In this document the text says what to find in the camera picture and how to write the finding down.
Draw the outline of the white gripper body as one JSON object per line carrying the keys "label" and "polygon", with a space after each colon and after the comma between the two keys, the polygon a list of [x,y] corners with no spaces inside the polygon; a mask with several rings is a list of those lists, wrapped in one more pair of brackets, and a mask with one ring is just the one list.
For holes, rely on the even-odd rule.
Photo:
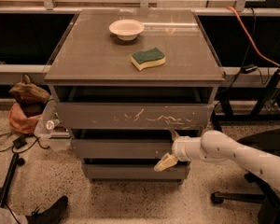
{"label": "white gripper body", "polygon": [[201,160],[205,154],[200,137],[179,136],[173,142],[172,151],[179,161]]}

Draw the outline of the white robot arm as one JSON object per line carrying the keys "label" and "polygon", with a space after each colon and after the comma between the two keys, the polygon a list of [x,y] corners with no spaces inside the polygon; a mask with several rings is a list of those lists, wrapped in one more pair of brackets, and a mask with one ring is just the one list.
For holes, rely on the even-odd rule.
{"label": "white robot arm", "polygon": [[213,164],[234,161],[280,191],[280,157],[242,145],[226,134],[211,130],[201,137],[180,136],[171,131],[172,153],[166,153],[154,166],[162,172],[177,165],[178,161],[200,160]]}

